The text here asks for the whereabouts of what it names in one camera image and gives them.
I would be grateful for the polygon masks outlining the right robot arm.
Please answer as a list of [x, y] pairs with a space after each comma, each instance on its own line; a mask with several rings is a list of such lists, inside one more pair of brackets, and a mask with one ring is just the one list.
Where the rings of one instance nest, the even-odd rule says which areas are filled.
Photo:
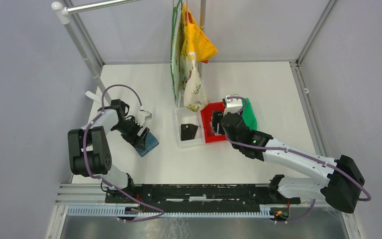
[[334, 209], [352, 214], [358, 202], [371, 200], [364, 188], [365, 179], [351, 157], [341, 155], [335, 159], [291, 147], [267, 133], [250, 129], [238, 113], [215, 111], [213, 117], [214, 132], [224, 134], [244, 156], [305, 175], [275, 175], [267, 190], [271, 202], [280, 203], [285, 198], [324, 200]]

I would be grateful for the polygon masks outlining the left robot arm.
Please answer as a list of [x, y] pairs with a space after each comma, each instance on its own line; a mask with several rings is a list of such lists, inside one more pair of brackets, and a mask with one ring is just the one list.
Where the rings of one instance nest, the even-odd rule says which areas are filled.
[[144, 123], [152, 114], [141, 109], [137, 116], [129, 115], [129, 105], [112, 100], [109, 106], [101, 107], [98, 115], [82, 128], [68, 132], [69, 164], [75, 175], [101, 180], [125, 203], [136, 198], [132, 177], [112, 164], [112, 156], [106, 136], [118, 131], [136, 152], [145, 156], [158, 145], [156, 138]]

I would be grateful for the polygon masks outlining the blue card holder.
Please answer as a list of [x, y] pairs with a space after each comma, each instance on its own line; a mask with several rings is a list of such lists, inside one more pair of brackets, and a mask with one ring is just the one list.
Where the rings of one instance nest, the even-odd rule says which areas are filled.
[[158, 145], [159, 145], [159, 141], [156, 139], [156, 137], [151, 132], [148, 132], [146, 141], [145, 141], [145, 148], [139, 149], [136, 147], [135, 150], [141, 157], [144, 157], [146, 154], [148, 154]]

